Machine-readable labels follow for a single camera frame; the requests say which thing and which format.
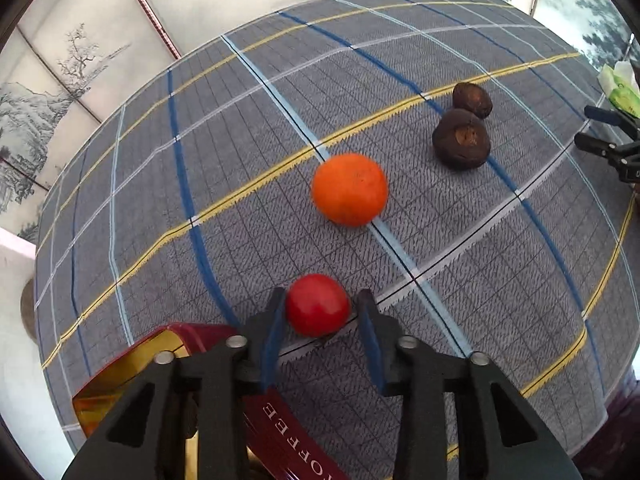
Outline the red tomato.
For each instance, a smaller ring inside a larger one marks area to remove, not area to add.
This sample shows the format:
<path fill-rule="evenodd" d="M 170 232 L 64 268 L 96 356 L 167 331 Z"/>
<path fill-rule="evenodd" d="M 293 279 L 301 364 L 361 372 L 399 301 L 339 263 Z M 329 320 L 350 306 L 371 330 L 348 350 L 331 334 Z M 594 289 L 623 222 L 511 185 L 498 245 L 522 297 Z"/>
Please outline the red tomato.
<path fill-rule="evenodd" d="M 344 288 L 324 274 L 306 274 L 288 289 L 285 299 L 288 324 L 299 336 L 320 338 L 338 332 L 350 315 Z"/>

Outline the green white packet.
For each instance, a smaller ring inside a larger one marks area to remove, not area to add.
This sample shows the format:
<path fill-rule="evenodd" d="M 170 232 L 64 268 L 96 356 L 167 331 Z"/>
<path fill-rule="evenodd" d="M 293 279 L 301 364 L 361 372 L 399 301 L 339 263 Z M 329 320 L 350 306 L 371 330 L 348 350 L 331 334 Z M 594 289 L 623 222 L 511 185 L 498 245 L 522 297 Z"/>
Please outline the green white packet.
<path fill-rule="evenodd" d="M 618 61 L 614 67 L 603 65 L 598 83 L 616 110 L 640 118 L 639 85 L 631 62 Z"/>

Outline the red gold coffee tin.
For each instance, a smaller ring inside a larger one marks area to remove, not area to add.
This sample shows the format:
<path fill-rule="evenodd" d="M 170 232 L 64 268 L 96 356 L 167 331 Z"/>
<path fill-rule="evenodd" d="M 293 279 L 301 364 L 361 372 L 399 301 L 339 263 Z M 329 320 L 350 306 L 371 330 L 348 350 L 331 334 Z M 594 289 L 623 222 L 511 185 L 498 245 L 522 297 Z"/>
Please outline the red gold coffee tin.
<path fill-rule="evenodd" d="M 67 479 L 343 479 L 225 325 L 164 325 L 73 398 L 87 441 Z"/>

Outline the small brown fruit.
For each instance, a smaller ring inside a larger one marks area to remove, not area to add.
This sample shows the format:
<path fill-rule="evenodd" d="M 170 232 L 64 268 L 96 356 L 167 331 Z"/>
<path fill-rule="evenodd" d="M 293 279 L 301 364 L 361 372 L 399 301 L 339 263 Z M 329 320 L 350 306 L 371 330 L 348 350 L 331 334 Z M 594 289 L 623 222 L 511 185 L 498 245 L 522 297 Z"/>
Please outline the small brown fruit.
<path fill-rule="evenodd" d="M 458 82 L 452 90 L 451 97 L 454 108 L 467 110 L 480 119 L 487 118 L 494 108 L 488 92 L 472 82 Z"/>

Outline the large brown fruit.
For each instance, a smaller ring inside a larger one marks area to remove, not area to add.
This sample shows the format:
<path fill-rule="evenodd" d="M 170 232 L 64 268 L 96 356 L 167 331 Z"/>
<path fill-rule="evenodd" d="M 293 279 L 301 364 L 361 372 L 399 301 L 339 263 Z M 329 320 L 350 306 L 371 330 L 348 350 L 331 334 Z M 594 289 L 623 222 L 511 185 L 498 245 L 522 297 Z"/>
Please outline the large brown fruit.
<path fill-rule="evenodd" d="M 484 122 L 463 108 L 442 115 L 432 134 L 433 150 L 448 168 L 458 171 L 483 166 L 491 144 Z"/>

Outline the grey plaid tablecloth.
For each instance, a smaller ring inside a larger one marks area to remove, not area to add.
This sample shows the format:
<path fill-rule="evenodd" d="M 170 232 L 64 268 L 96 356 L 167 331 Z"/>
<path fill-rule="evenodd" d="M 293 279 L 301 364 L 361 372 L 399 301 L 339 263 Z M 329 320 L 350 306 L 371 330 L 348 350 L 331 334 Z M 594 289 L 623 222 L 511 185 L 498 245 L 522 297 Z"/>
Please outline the grey plaid tablecloth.
<path fill-rule="evenodd" d="M 153 350 L 288 291 L 250 414 L 311 478 L 386 479 L 400 404 L 349 300 L 437 351 L 491 357 L 570 454 L 639 343 L 634 192 L 579 151 L 603 96 L 574 48 L 501 0 L 317 0 L 170 66 L 91 136 L 43 205 L 36 326 L 74 450 Z"/>

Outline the grey round cushion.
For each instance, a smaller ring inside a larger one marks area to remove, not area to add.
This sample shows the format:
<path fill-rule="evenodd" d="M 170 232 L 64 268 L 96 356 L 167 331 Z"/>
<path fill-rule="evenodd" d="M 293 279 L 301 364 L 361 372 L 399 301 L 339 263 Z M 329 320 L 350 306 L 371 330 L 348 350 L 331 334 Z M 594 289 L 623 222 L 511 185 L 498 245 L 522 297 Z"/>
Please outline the grey round cushion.
<path fill-rule="evenodd" d="M 26 283 L 22 290 L 20 310 L 21 319 L 27 335 L 33 342 L 37 342 L 33 278 Z"/>

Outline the large orange tangerine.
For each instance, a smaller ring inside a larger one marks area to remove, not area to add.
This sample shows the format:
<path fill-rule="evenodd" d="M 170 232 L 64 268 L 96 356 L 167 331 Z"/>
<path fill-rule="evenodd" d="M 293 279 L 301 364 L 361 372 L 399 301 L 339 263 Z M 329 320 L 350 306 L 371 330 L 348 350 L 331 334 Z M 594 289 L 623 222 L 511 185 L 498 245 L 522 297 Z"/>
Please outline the large orange tangerine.
<path fill-rule="evenodd" d="M 314 206 L 330 221 L 353 228 L 364 226 L 386 206 L 386 174 L 366 155 L 332 156 L 314 173 L 310 196 Z"/>

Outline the painted folding screen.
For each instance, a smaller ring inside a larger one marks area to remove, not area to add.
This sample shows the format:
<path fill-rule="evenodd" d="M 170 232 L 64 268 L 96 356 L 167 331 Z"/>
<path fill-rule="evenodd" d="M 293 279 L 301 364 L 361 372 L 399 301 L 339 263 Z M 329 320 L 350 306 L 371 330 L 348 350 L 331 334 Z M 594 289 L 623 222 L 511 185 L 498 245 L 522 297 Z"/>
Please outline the painted folding screen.
<path fill-rule="evenodd" d="M 128 96 L 222 32 L 309 0 L 32 0 L 1 50 L 1 225 L 34 240 L 51 184 Z M 611 0 L 504 0 L 594 66 L 637 56 Z"/>

